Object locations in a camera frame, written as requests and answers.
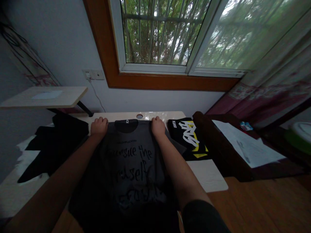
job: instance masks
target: window glass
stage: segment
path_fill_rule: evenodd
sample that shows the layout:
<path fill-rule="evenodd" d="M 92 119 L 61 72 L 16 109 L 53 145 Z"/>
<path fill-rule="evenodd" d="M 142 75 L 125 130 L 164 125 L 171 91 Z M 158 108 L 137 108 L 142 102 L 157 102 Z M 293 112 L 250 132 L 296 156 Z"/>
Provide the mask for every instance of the window glass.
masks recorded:
<path fill-rule="evenodd" d="M 121 0 L 126 62 L 186 65 L 210 0 Z"/>
<path fill-rule="evenodd" d="M 253 69 L 310 6 L 309 0 L 229 0 L 197 67 Z"/>

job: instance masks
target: cable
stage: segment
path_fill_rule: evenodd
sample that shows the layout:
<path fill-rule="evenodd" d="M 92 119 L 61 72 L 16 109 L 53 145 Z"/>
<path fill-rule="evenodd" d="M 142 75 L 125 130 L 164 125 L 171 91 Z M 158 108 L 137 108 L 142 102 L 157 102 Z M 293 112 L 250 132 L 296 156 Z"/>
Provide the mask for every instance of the cable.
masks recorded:
<path fill-rule="evenodd" d="M 106 112 L 106 110 L 104 109 L 104 107 L 103 107 L 103 105 L 102 105 L 102 103 L 101 103 L 101 101 L 100 101 L 100 98 L 99 98 L 99 97 L 97 96 L 97 94 L 96 94 L 96 91 L 95 91 L 95 88 L 93 87 L 92 81 L 91 81 L 90 79 L 89 79 L 88 81 L 89 81 L 89 83 L 91 84 L 91 86 L 92 86 L 92 88 L 93 88 L 93 90 L 94 90 L 94 93 L 95 93 L 96 97 L 98 98 L 98 100 L 99 100 L 99 102 L 100 102 L 101 107 L 103 108 L 104 112 Z"/>

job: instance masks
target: person's right hand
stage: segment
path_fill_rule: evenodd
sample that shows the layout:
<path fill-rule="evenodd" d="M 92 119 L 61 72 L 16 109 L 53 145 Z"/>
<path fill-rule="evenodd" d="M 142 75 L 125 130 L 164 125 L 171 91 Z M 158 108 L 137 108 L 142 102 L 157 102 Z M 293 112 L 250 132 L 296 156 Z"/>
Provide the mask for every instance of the person's right hand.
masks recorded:
<path fill-rule="evenodd" d="M 99 136 L 99 137 L 104 137 L 107 133 L 108 129 L 108 119 L 105 118 L 103 119 L 100 117 L 99 119 L 95 119 L 95 121 L 91 124 L 91 136 Z"/>
<path fill-rule="evenodd" d="M 156 138 L 165 136 L 165 124 L 160 117 L 152 118 L 151 131 Z"/>

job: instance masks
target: wooden window frame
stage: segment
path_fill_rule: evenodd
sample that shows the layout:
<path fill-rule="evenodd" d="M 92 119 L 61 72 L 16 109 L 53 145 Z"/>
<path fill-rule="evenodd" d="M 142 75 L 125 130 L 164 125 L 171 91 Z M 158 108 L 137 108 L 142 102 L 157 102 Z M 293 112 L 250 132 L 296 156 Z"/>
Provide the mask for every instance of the wooden window frame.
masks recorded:
<path fill-rule="evenodd" d="M 84 0 L 84 6 L 110 88 L 227 92 L 240 80 L 224 77 L 121 73 L 109 0 Z"/>

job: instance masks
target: sleeve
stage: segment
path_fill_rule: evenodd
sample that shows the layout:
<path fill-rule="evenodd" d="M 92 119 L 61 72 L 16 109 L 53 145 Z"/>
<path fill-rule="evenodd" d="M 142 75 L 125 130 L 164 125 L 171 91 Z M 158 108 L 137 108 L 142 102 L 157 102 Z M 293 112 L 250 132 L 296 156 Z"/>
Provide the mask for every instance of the sleeve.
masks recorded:
<path fill-rule="evenodd" d="M 185 232 L 228 232 L 230 230 L 218 211 L 203 200 L 194 200 L 186 204 L 182 212 Z"/>

